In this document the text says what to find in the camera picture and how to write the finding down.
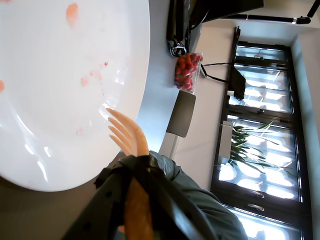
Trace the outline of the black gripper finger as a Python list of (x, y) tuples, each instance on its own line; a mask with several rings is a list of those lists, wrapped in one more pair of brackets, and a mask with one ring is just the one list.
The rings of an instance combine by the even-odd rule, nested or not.
[(113, 168), (103, 168), (94, 185), (96, 193), (63, 236), (64, 240), (115, 240), (118, 226), (124, 222), (124, 203), (132, 179), (130, 155)]
[(151, 197), (152, 215), (160, 214), (157, 227), (178, 240), (215, 240), (216, 234), (200, 209), (157, 166), (156, 159), (138, 156), (134, 176)]

